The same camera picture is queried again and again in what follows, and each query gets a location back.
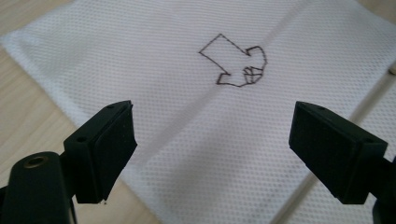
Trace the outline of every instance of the wooden surface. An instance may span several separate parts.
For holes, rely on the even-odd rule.
[[[395,0],[359,0],[396,23]],[[0,35],[21,28],[68,1],[0,0]],[[62,152],[76,127],[46,93],[0,47],[0,187],[19,159],[39,151]],[[77,205],[79,223],[159,223],[124,183],[118,181],[107,204]]]

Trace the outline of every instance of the white cloth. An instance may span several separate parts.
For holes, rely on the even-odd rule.
[[[132,100],[122,178],[164,223],[270,222],[308,172],[295,101],[347,117],[396,58],[354,1],[76,1],[1,42],[77,126]]]

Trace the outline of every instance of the screw hole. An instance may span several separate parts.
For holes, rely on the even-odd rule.
[[[87,137],[79,137],[77,139],[77,141],[80,142],[80,143],[85,142],[86,140],[87,140]]]
[[[34,157],[34,158],[30,159],[29,161],[27,161],[23,165],[23,167],[27,168],[27,169],[36,168],[36,167],[46,163],[48,159],[49,159],[48,157]]]

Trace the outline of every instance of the black line drawing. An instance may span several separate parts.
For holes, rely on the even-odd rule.
[[[267,65],[265,52],[260,46],[243,50],[222,34],[212,39],[199,53],[222,70],[216,82],[218,85],[243,87],[255,84],[262,78]]]

